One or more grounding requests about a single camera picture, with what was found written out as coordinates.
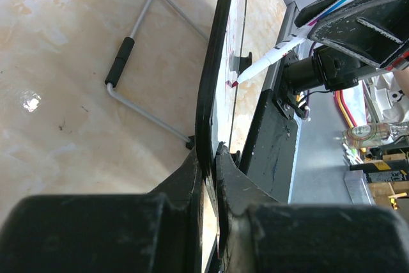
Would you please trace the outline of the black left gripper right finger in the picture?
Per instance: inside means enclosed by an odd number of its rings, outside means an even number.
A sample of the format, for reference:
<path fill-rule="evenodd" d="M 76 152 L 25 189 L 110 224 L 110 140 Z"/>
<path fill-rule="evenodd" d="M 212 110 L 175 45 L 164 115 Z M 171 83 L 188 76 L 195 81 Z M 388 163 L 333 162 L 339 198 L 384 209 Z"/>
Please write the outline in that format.
<path fill-rule="evenodd" d="M 215 156 L 224 272 L 407 272 L 408 224 L 371 205 L 287 205 Z"/>

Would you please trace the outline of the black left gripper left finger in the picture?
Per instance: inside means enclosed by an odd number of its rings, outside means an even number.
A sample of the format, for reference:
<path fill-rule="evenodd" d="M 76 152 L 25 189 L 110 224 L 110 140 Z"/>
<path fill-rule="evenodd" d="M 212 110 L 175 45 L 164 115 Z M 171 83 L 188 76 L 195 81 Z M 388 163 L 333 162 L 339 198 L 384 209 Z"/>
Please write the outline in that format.
<path fill-rule="evenodd" d="M 200 272 L 195 152 L 146 194 L 37 195 L 1 228 L 2 272 Z"/>

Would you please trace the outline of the white marker pen magenta cap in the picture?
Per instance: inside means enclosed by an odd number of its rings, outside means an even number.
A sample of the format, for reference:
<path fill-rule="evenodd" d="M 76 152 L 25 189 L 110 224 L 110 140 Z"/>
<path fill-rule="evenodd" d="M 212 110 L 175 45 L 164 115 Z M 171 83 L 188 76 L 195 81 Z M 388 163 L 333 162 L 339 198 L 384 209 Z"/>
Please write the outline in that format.
<path fill-rule="evenodd" d="M 311 32 L 314 25 L 322 20 L 327 15 L 333 13 L 334 11 L 340 9 L 341 7 L 353 2 L 355 0 L 337 0 L 333 5 L 324 9 L 321 13 L 315 16 L 312 20 L 299 27 L 294 33 L 288 35 L 284 40 L 277 43 L 273 49 L 268 51 L 264 56 L 259 60 L 253 63 L 250 67 L 246 68 L 235 81 L 228 81 L 227 85 L 232 88 L 238 86 L 239 84 L 253 78 L 255 75 L 262 72 L 264 69 L 268 68 L 270 65 L 278 62 L 282 59 L 287 53 L 301 44 Z"/>

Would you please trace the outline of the white whiteboard black frame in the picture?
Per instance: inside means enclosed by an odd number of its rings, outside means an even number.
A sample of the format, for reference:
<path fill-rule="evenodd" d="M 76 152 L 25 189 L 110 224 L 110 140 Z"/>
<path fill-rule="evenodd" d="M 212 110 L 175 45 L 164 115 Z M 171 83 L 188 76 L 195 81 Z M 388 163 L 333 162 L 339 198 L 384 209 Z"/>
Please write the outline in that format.
<path fill-rule="evenodd" d="M 231 153 L 231 138 L 240 70 L 252 63 L 243 55 L 247 0 L 217 0 L 199 91 L 197 94 L 195 148 L 202 177 L 217 218 L 217 234 L 206 272 L 224 271 L 229 244 L 229 177 L 242 177 L 240 152 Z"/>

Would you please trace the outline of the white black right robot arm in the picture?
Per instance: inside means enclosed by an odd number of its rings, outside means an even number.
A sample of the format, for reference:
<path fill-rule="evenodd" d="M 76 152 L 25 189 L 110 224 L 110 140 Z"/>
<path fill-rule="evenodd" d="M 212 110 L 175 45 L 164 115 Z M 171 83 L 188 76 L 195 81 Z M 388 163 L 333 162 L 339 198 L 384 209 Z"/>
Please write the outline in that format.
<path fill-rule="evenodd" d="M 408 0 L 354 0 L 324 17 L 308 39 L 312 56 L 288 65 L 288 86 L 304 91 L 354 87 L 377 69 L 408 67 Z"/>

